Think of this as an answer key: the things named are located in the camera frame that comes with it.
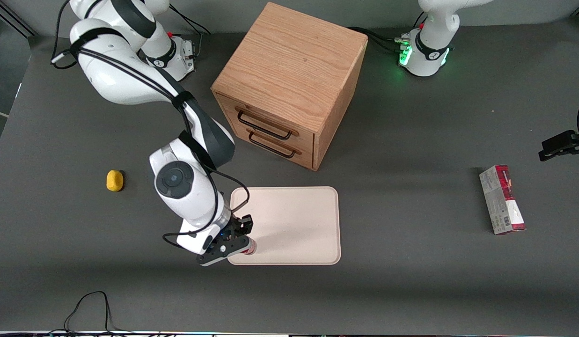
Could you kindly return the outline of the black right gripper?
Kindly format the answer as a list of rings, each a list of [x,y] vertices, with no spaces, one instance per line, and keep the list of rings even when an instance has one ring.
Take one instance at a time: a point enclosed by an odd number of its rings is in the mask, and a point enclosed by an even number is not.
[[[250,214],[241,218],[232,216],[229,222],[221,229],[220,233],[213,239],[213,247],[221,247],[229,244],[240,235],[248,235],[253,228],[253,219]]]

